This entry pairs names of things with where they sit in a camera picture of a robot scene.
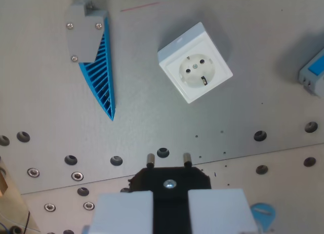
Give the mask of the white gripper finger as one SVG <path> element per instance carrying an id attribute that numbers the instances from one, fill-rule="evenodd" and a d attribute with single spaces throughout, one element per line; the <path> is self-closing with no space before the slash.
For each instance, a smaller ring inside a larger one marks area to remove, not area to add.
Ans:
<path id="1" fill-rule="evenodd" d="M 242 189 L 188 191 L 192 233 L 258 233 Z"/>
<path id="2" fill-rule="evenodd" d="M 99 196 L 89 233 L 153 233 L 153 193 L 106 193 Z"/>

